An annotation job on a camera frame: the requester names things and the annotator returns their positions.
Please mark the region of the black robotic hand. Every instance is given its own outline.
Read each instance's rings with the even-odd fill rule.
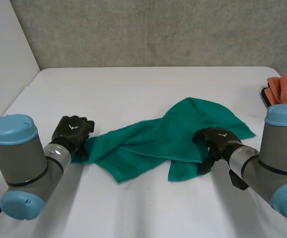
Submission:
[[[229,151],[234,151],[235,146],[242,145],[240,139],[232,131],[219,127],[198,130],[193,137],[193,143],[199,141],[204,142],[209,148],[208,157],[198,168],[200,175],[209,172],[214,163],[220,159],[225,159],[228,162]]]
[[[78,116],[62,117],[53,135],[52,142],[67,148],[71,154],[77,154],[81,160],[87,160],[88,154],[84,143],[91,132],[94,132],[95,123],[87,118]]]

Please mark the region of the towel fold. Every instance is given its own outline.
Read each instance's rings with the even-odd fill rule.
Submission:
[[[263,98],[268,106],[276,104],[287,104],[287,74],[282,77],[271,77],[267,79],[268,88],[263,90]]]
[[[171,160],[169,181],[183,181],[198,176],[198,166],[207,157],[204,144],[195,145],[197,130],[222,127],[240,139],[255,136],[245,123],[226,107],[195,98],[186,98],[162,118],[146,120],[92,137],[85,143],[88,161],[107,170],[120,183]]]

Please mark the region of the white wall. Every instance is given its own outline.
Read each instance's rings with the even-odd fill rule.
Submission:
[[[39,71],[9,0],[0,0],[0,115]]]

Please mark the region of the green towel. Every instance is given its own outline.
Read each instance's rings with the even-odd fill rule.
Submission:
[[[198,176],[198,166],[207,157],[204,144],[195,145],[197,130],[222,127],[240,139],[255,134],[226,107],[195,98],[186,98],[162,118],[146,120],[87,139],[88,161],[107,170],[118,183],[171,160],[169,181],[184,181]]]

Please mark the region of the logo on robotic hand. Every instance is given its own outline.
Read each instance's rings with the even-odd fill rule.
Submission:
[[[227,136],[227,133],[225,133],[225,134],[220,134],[220,133],[219,133],[218,135],[226,137],[226,136]]]
[[[71,129],[71,130],[74,130],[74,129],[77,129],[78,128],[78,126],[71,126],[70,124],[69,124],[69,128]]]

